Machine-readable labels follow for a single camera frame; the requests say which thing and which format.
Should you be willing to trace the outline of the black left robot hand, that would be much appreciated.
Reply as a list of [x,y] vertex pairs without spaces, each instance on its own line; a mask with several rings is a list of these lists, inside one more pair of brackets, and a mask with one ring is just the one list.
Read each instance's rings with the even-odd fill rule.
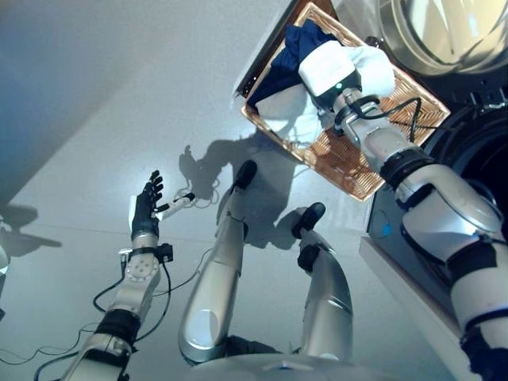
[[159,223],[185,206],[190,205],[195,200],[193,193],[187,193],[170,202],[158,205],[157,202],[162,198],[163,177],[159,171],[154,171],[143,190],[129,201],[129,227],[131,239],[142,234],[152,234],[159,236]]

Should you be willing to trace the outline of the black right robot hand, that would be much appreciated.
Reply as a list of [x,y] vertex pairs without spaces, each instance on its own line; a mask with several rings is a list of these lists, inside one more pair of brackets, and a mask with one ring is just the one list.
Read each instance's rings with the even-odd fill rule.
[[327,41],[298,66],[298,75],[321,110],[335,112],[334,105],[345,90],[362,90],[360,73],[346,52],[339,41]]

